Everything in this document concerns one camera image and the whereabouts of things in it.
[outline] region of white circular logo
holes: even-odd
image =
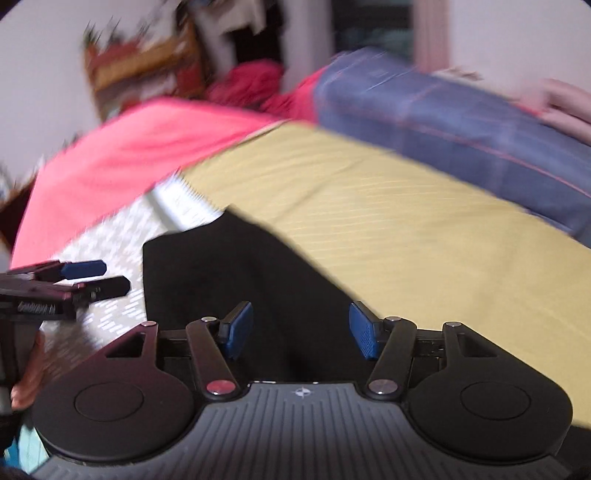
[[[298,388],[294,393],[300,398],[304,398],[309,395],[312,395],[312,391],[307,389],[306,387]]]

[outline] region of screw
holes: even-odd
[[[229,380],[214,380],[207,384],[207,391],[214,395],[228,395],[234,390],[236,390],[236,385]]]
[[[386,380],[385,378],[372,381],[368,387],[372,392],[377,393],[378,395],[388,395],[396,392],[398,389],[396,382],[393,380]]]

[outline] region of yellow bedsheet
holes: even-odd
[[[591,424],[591,250],[475,187],[294,123],[184,176],[377,314],[466,323],[558,382]]]

